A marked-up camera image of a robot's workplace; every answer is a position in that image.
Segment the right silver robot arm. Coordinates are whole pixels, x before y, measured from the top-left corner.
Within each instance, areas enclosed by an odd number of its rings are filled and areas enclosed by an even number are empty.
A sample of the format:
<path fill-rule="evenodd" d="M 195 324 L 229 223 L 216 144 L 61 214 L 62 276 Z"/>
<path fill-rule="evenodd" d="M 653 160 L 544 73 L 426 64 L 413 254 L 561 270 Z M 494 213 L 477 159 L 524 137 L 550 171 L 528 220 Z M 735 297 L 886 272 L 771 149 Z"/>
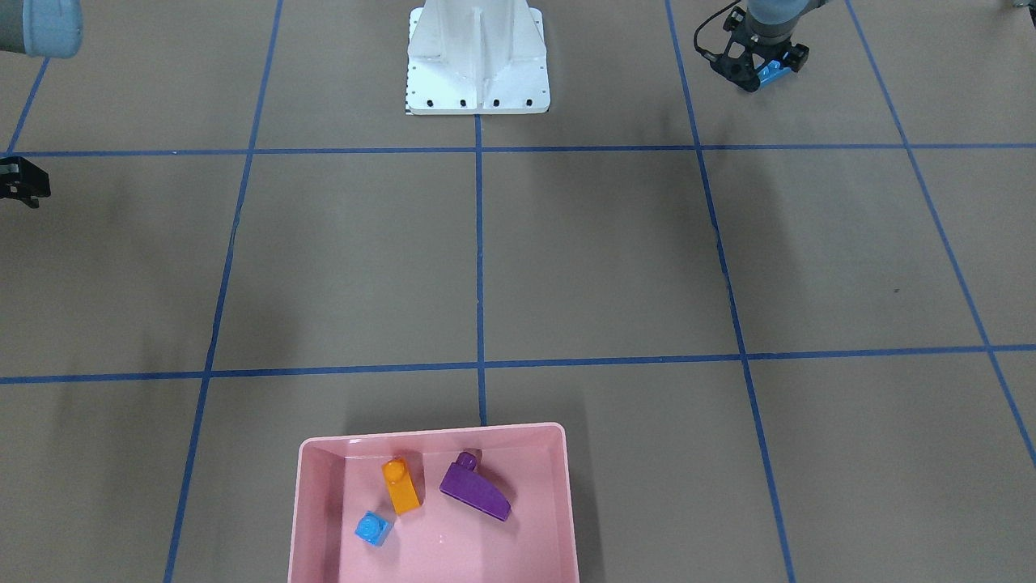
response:
<path fill-rule="evenodd" d="M 2 1 L 1 51 L 29 57 L 68 59 L 83 39 L 79 1 Z M 49 174 L 23 156 L 4 155 L 1 162 L 2 199 L 38 209 L 51 196 Z"/>

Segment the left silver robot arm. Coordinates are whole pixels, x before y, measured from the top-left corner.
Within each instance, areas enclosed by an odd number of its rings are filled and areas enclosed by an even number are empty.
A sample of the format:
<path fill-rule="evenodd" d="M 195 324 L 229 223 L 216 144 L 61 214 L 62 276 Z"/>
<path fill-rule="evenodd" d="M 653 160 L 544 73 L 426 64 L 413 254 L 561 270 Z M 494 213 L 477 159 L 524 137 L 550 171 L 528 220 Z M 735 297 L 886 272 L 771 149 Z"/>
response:
<path fill-rule="evenodd" d="M 792 34 L 804 14 L 818 10 L 826 1 L 746 1 L 712 14 L 724 16 L 722 29 L 728 43 L 720 53 L 695 46 L 710 63 L 711 70 L 746 92 L 756 92 L 766 85 L 803 69 L 810 48 L 793 43 Z"/>

